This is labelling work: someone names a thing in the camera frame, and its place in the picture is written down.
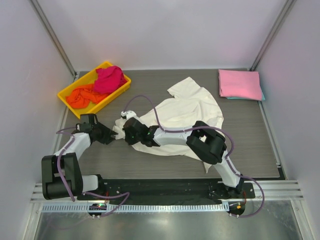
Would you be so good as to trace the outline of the white t shirt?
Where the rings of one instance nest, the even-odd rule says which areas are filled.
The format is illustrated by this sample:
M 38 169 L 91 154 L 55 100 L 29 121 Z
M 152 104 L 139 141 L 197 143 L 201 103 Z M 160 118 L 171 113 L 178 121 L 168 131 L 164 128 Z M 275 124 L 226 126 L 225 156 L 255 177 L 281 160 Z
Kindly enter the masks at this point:
M 173 98 L 167 98 L 155 107 L 162 127 L 189 127 L 196 121 L 202 121 L 209 126 L 222 128 L 224 117 L 217 101 L 206 88 L 199 86 L 191 77 L 176 83 L 167 91 Z M 147 107 L 147 110 L 150 111 L 138 118 L 148 127 L 158 125 L 152 107 Z M 123 126 L 122 118 L 115 121 L 112 130 L 118 133 L 117 140 L 125 138 Z M 200 161 L 188 146 L 147 147 L 138 142 L 133 145 L 133 148 L 152 155 L 186 156 Z

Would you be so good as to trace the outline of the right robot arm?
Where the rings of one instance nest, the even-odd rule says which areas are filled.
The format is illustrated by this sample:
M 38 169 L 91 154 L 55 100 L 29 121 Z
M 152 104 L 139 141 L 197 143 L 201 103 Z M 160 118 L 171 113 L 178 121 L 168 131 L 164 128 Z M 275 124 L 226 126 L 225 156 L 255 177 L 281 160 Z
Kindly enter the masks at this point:
M 149 148 L 169 145 L 189 147 L 201 161 L 215 167 L 229 197 L 237 198 L 243 193 L 242 175 L 230 161 L 226 139 L 216 127 L 197 121 L 191 127 L 162 128 L 159 125 L 146 126 L 131 117 L 122 129 L 129 145 L 141 143 Z

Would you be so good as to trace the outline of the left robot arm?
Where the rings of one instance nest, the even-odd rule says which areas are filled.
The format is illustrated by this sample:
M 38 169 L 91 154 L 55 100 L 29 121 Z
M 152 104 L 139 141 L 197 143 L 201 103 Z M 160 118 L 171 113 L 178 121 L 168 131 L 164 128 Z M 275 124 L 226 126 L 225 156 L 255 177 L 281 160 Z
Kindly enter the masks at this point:
M 88 192 L 95 200 L 101 200 L 107 191 L 102 176 L 83 175 L 79 160 L 92 143 L 108 145 L 116 139 L 117 133 L 100 122 L 78 123 L 57 133 L 68 135 L 69 140 L 60 150 L 41 160 L 43 197 L 46 200 L 70 197 L 75 201 Z

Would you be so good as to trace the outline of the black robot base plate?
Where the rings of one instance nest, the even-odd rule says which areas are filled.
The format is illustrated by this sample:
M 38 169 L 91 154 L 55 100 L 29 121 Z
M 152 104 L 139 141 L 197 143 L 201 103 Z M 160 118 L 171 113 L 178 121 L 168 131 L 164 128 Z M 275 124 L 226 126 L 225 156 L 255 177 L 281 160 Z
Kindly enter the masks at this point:
M 240 193 L 236 193 L 226 187 L 219 178 L 105 179 L 99 184 L 97 190 L 90 192 L 104 197 L 129 192 L 131 198 L 198 195 L 217 200 L 231 200 L 243 197 L 254 199 L 256 197 L 252 183 L 243 182 Z

